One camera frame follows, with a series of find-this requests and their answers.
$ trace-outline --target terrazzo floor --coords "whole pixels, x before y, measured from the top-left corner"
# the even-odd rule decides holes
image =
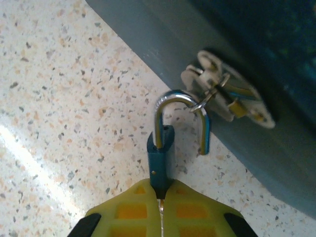
[[[58,236],[148,177],[153,106],[167,86],[83,0],[0,0],[0,237]],[[185,106],[178,179],[230,205],[260,237],[312,237],[316,221],[275,199],[212,135],[198,156]]]

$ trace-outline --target silver shackle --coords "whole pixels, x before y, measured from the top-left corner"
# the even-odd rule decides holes
[[[157,149],[163,148],[163,111],[164,108],[173,102],[182,102],[189,108],[198,104],[198,102],[187,92],[181,90],[172,90],[163,94],[156,102],[155,105],[155,124],[153,130],[154,145]],[[210,139],[210,118],[204,108],[195,111],[200,117],[202,122],[202,134],[200,138],[200,154],[206,155],[209,152],[209,139]]]

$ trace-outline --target padlock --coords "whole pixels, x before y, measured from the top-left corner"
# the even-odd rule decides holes
[[[174,102],[182,102],[189,108],[198,104],[191,94],[181,90],[169,91],[156,102],[154,130],[147,141],[147,153],[150,184],[158,199],[165,198],[167,190],[175,179],[174,128],[171,125],[163,125],[163,111],[167,105]],[[202,123],[199,152],[201,155],[206,155],[209,153],[211,120],[204,108],[196,110],[196,114]]]

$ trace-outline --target black rubber trim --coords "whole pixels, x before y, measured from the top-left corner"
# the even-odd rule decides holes
[[[83,217],[78,221],[68,237],[91,237],[100,219],[101,215],[99,213]]]
[[[245,219],[241,218],[240,216],[236,216],[232,213],[225,213],[224,217],[231,226],[236,237],[258,237],[245,221]]]

